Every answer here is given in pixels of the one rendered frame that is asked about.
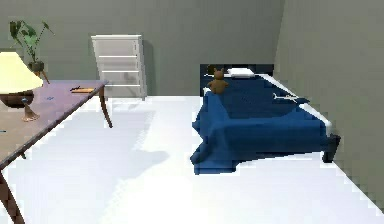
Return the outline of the brown teddy bear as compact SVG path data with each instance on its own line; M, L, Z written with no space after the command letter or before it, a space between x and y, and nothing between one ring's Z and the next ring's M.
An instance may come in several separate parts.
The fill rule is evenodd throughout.
M223 69L214 69L214 79L207 84L207 87L214 94L222 94L229 86L229 83L224 80Z

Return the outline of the white pillow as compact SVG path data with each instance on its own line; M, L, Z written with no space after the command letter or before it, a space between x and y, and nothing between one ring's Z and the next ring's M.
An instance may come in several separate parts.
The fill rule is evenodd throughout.
M228 74L231 78L251 78L255 73L248 68L230 68Z

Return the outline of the blue blanket bed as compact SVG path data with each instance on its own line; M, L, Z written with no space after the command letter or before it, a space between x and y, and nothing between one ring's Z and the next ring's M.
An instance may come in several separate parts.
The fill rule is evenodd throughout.
M231 78L230 68L248 68L251 78ZM207 84L214 69L223 69L229 86L214 94ZM202 64L200 96L203 103L192 127L202 142L191 155L194 173L220 174L236 170L242 162L294 154L321 152L333 161L341 137L332 123L273 77L272 64ZM299 97L296 102L274 99Z

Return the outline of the white chest of drawers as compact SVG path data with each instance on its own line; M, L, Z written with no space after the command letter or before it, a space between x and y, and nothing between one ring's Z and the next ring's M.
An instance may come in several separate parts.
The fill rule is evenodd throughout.
M147 97L142 36L94 35L91 37L98 74L106 98Z

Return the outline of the white thin object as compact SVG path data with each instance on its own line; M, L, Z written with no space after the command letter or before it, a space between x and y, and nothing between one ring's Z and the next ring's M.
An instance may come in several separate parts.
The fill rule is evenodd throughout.
M291 95L278 96L276 93L273 93L273 98L274 98L274 99L291 100L291 101L295 101L295 102L296 102L296 100L297 100L299 97L291 96Z

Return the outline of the orange book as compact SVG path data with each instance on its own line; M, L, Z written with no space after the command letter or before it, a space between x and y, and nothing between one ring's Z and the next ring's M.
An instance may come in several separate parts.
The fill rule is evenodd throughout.
M85 88L85 87L74 87L70 89L71 93L91 93L95 90L95 88Z

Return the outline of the brown wooden table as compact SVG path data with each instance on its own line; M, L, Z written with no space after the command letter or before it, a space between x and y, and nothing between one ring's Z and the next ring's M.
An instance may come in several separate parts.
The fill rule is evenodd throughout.
M52 80L34 90L30 107L39 118L30 122L22 120L23 110L0 109L0 201L13 224L25 224L25 221L1 171L19 156L25 157L31 146L96 94L99 95L105 119L112 128L104 98L106 84L107 81L102 80ZM71 93L70 89L77 86L95 90L91 93Z

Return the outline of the dark brown bowl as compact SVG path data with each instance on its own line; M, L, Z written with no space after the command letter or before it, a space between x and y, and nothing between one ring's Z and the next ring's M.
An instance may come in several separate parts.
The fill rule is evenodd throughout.
M32 90L10 93L10 94L0 94L0 100L10 108L23 108L25 104L30 105L33 102L34 93Z

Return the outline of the green house plant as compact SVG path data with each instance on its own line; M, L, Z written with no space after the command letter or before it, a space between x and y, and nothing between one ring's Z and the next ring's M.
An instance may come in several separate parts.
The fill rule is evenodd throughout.
M13 20L9 22L9 33L14 40L12 47L16 44L20 45L31 57L31 61L27 63L27 67L37 77L43 77L47 83L50 83L45 72L45 63L37 56L37 49L44 32L49 31L52 35L54 35L54 32L45 21L41 21L41 23L43 27L40 32L37 32L35 28L24 20Z

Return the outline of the cream shade table lamp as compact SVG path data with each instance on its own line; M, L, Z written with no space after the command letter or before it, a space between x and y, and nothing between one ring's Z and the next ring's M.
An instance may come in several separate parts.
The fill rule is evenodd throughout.
M18 93L34 90L43 86L43 80L37 77L22 61L16 52L0 52L0 94ZM37 120L30 105L25 104L24 122Z

